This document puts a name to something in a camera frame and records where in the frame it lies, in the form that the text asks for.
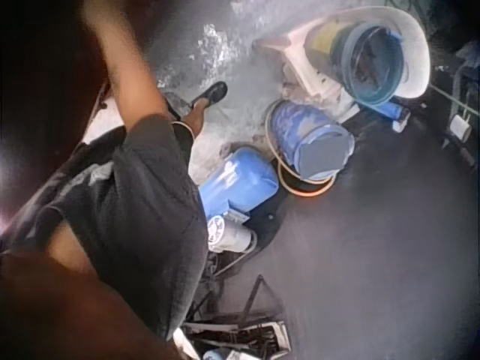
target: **cable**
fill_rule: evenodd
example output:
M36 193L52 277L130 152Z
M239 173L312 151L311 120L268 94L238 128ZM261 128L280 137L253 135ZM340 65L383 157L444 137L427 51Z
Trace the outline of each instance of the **cable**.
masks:
M277 165L277 174L278 174L278 180L280 180L280 183L284 188L286 188L290 193L293 195L296 195L298 197L318 197L319 195L325 193L326 191L330 190L330 188L333 186L335 183L335 179L337 178L336 175L333 175L331 178L328 178L327 181L329 182L327 185L322 187L319 190L308 192L308 191L300 191L296 190L293 187L289 186L287 182L284 179L284 175L282 174L282 166L280 163Z
M251 234L252 234L252 239L251 239L251 243L250 245L248 245L248 248L243 251L243 254L241 256L239 256L237 259L233 260L230 264L228 264L227 266L225 266L224 268L222 268L221 270L218 270L217 272L215 272L211 277L212 278L217 278L220 274L223 274L226 270L230 269L232 266L234 266L236 263L238 263L240 260L242 260L244 257L246 257L249 253L251 253L252 251L255 250L255 248L257 247L257 233L254 232L253 230L250 230Z
M302 178L299 174L294 172L292 169L290 169L290 166L288 166L285 162L284 159L277 153L275 147L273 146L273 142L270 139L270 130L269 130L269 124L270 124L270 119L272 118L272 113L273 110L277 108L278 105L283 103L285 100L279 99L274 101L270 107L267 109L267 112L265 114L265 138L267 140L268 147L270 148L271 152L273 152L273 155L277 158L278 163L282 164L282 166L285 168L285 170L291 175L296 177L298 180L301 180L303 182L306 182L308 184L312 185L321 185L325 184L330 178L327 178L325 180L310 180L309 178Z
M448 98L450 101L454 101L455 103L457 103L459 106L463 107L464 109L470 111L473 115L477 115L477 116L480 116L479 112L476 111L475 109L471 108L470 106L460 102L459 100L455 99L454 97L452 97L450 94L444 92L442 89L440 88L437 88L435 85L432 85L432 84L428 84L428 86L430 86L433 90L435 90L436 92L439 92L440 94L442 94L443 96L445 96L446 98Z
M269 125L270 125L270 121L272 119L273 111L277 108L278 105L282 104L284 101L285 100L283 100L283 99L279 99L279 100L274 101L272 104L270 104L270 106L268 107L268 109L265 112L265 138L267 140L268 147L270 148L271 152L277 158L277 161L278 161L278 166L277 166L278 179L280 180L280 183L283 185L283 187L294 195L297 195L299 197L316 197L320 194L325 193L327 190L329 190L332 187L332 185L334 184L337 176L333 175L330 178L326 178L324 180L310 180L308 178L302 178L299 174L297 174L295 171L290 169L290 166L288 166L284 162L284 159L282 159L282 157L277 153L277 150L273 146L272 139L270 139ZM321 189L319 189L317 191L314 191L314 192L304 192L304 191L299 191L299 190L293 189L285 182L284 176L281 173L281 167L283 167L291 176L294 176L295 178L297 178L298 180L300 180L302 182L306 182L306 183L311 184L311 185L324 185L324 184L326 184L326 185L324 187L322 187Z

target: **white canister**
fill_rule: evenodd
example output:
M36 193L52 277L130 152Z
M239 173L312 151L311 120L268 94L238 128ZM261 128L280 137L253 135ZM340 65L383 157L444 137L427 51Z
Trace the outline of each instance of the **white canister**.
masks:
M208 249L215 253L242 253L251 243L252 232L235 221L217 215L208 221Z

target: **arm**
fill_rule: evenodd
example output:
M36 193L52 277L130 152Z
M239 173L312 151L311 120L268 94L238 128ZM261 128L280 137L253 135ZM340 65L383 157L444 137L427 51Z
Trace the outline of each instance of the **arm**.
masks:
M115 101L127 131L151 114L169 119L167 102L157 89L155 78L118 2L85 0L82 15L100 43Z

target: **dark wall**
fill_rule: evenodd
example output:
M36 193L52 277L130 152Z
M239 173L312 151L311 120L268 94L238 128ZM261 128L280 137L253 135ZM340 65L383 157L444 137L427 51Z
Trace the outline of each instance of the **dark wall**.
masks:
M1 33L0 226L79 142L104 69L78 1L10 1Z

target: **foot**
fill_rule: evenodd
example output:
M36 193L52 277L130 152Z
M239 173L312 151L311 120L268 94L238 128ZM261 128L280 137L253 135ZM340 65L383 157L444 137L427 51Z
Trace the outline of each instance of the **foot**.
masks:
M227 91L228 86L225 82L216 82L215 84L207 88L202 94L200 94L200 96L196 97L195 100L190 103L190 107L193 109L202 99L208 101L205 108L210 107L211 105L216 104L218 101L225 98L225 95L227 95Z

